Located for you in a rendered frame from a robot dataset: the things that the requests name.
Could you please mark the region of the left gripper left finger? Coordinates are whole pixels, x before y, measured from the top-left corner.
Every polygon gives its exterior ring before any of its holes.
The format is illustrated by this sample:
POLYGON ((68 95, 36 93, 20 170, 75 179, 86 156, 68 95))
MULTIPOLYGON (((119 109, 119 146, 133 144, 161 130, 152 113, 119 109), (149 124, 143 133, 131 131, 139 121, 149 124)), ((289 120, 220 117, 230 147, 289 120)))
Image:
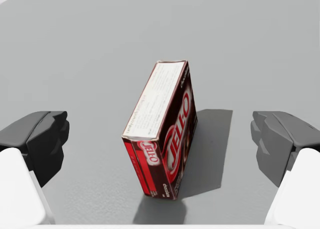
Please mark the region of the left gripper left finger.
POLYGON ((37 111, 0 130, 0 225, 56 223, 42 188, 62 167, 67 116, 37 111))

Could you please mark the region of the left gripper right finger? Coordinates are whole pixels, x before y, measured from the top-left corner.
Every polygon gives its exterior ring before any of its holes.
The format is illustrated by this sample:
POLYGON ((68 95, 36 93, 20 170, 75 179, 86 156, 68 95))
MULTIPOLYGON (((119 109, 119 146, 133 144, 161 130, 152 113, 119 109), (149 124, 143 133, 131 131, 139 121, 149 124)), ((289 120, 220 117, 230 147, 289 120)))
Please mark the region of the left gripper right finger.
POLYGON ((283 111, 254 111, 260 171, 278 188, 266 225, 320 225, 320 130, 283 111))

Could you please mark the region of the brown and red carton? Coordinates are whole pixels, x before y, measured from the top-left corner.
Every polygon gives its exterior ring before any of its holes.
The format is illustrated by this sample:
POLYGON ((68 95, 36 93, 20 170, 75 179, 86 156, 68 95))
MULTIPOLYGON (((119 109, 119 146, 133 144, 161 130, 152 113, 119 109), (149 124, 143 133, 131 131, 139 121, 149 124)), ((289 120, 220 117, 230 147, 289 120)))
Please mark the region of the brown and red carton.
POLYGON ((121 135, 146 196, 178 198, 197 122, 189 62, 157 61, 121 135))

